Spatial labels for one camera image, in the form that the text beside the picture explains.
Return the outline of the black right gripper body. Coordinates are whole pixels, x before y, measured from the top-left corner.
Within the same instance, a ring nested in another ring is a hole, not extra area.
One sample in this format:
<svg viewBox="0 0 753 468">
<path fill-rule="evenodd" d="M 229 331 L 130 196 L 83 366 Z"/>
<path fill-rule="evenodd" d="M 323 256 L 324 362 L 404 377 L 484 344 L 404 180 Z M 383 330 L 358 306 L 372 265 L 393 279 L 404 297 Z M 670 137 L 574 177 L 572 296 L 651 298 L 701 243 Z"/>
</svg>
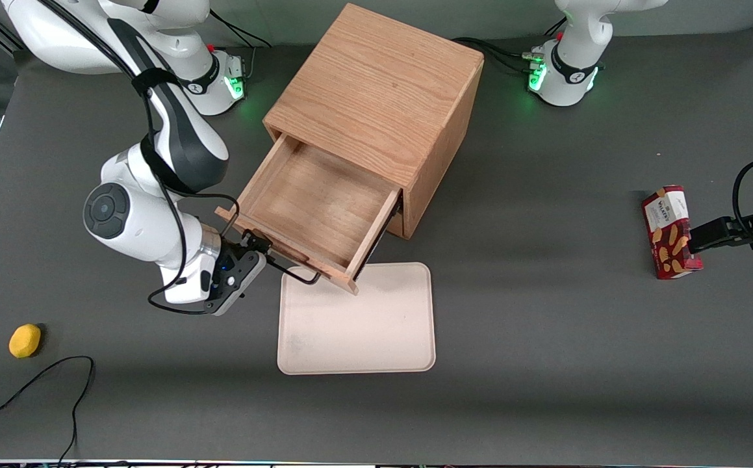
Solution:
<svg viewBox="0 0 753 468">
<path fill-rule="evenodd" d="M 204 306 L 232 306 L 245 297 L 251 273 L 251 251 L 243 245 L 221 240 L 221 249 L 211 274 Z"/>
</svg>

